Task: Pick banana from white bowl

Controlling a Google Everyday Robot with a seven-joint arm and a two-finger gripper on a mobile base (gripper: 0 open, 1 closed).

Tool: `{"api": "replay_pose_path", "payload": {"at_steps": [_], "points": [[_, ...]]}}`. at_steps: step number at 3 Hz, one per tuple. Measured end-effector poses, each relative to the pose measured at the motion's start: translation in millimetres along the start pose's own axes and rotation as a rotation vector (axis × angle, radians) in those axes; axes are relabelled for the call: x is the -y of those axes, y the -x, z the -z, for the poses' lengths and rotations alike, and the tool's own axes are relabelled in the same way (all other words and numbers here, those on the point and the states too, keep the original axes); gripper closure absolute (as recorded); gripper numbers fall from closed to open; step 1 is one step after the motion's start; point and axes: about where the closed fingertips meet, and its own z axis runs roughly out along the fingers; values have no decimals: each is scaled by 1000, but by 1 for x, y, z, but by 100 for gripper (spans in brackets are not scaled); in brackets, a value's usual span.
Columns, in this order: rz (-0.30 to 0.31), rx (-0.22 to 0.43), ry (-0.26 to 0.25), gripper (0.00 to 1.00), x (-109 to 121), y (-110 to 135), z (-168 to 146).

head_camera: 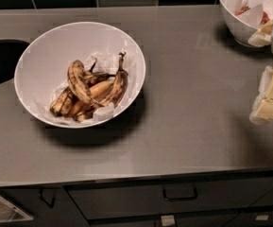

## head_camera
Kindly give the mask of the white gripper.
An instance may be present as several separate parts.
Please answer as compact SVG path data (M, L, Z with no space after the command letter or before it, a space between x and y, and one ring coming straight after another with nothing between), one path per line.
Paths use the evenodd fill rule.
M273 53L273 20L251 28L247 43L253 47L271 45ZM273 67L267 66L263 71L258 93L249 120L256 125L263 125L273 121Z

